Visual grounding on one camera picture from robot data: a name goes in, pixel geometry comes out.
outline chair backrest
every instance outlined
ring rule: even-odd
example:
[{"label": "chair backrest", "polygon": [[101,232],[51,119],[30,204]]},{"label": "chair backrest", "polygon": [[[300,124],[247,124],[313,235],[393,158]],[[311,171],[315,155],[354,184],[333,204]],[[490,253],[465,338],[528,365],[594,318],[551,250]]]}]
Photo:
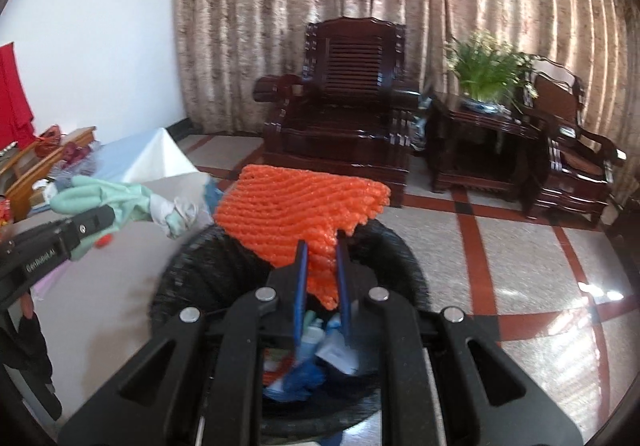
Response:
[{"label": "chair backrest", "polygon": [[584,92],[577,76],[561,64],[537,56],[527,79],[538,91],[537,98],[526,94],[528,106],[556,115],[574,127],[582,127]]},{"label": "chair backrest", "polygon": [[343,17],[306,26],[303,78],[325,104],[388,104],[393,81],[403,73],[403,25]]}]

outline table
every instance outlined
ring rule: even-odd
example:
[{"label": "table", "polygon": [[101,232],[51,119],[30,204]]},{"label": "table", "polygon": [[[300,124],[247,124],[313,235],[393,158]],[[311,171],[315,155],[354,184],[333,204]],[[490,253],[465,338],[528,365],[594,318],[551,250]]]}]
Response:
[{"label": "table", "polygon": [[[168,199],[202,201],[206,173],[175,175],[145,183]],[[62,218],[52,211],[16,224],[18,232]],[[147,317],[167,262],[194,233],[169,239],[151,222],[129,223],[103,249],[91,249],[36,301],[35,312],[53,365],[52,381],[62,403],[58,422],[42,409],[20,372],[7,368],[41,425],[51,434],[150,337]],[[10,309],[19,318],[19,307]]]},{"label": "table", "polygon": [[92,176],[109,182],[149,182],[198,171],[164,128],[105,144],[97,158]]},{"label": "table", "polygon": [[538,138],[517,111],[477,113],[464,106],[463,97],[437,93],[426,132],[433,191],[460,185],[517,198],[526,178],[527,140]]}]

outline metal screw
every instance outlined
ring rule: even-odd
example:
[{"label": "metal screw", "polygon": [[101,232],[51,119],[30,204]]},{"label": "metal screw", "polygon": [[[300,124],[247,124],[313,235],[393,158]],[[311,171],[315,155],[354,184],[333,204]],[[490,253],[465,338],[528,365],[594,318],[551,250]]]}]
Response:
[{"label": "metal screw", "polygon": [[451,321],[451,323],[460,323],[465,318],[465,313],[462,309],[458,307],[446,307],[442,311],[442,315],[447,321]]},{"label": "metal screw", "polygon": [[384,287],[373,287],[369,289],[369,297],[373,301],[386,301],[389,299],[389,291]]},{"label": "metal screw", "polygon": [[187,307],[180,311],[180,319],[185,323],[195,323],[200,319],[200,311],[196,307]]},{"label": "metal screw", "polygon": [[271,287],[260,287],[255,292],[255,297],[260,301],[271,301],[276,298],[276,291]]}]

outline wooden armchair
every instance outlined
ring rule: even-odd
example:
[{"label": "wooden armchair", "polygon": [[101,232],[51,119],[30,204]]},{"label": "wooden armchair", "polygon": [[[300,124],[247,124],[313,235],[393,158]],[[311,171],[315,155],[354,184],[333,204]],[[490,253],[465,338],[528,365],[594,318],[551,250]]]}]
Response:
[{"label": "wooden armchair", "polygon": [[404,26],[375,18],[310,23],[302,75],[255,83],[254,100],[274,103],[264,161],[377,180],[401,206],[419,95],[404,79]]},{"label": "wooden armchair", "polygon": [[[588,214],[597,225],[611,193],[612,166],[622,164],[626,156],[606,137],[582,127],[584,90],[577,76],[553,61],[536,58],[527,79],[538,97],[520,90],[519,99],[541,136],[529,152],[524,212],[537,218],[545,209],[558,207]],[[594,151],[580,138],[600,148]]]}]

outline red cloth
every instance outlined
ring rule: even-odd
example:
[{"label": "red cloth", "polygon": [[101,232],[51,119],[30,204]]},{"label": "red cloth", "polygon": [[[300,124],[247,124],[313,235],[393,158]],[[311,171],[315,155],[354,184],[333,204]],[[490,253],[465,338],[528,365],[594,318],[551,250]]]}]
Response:
[{"label": "red cloth", "polygon": [[0,149],[17,141],[20,149],[34,140],[33,113],[15,64],[14,44],[0,47]]}]

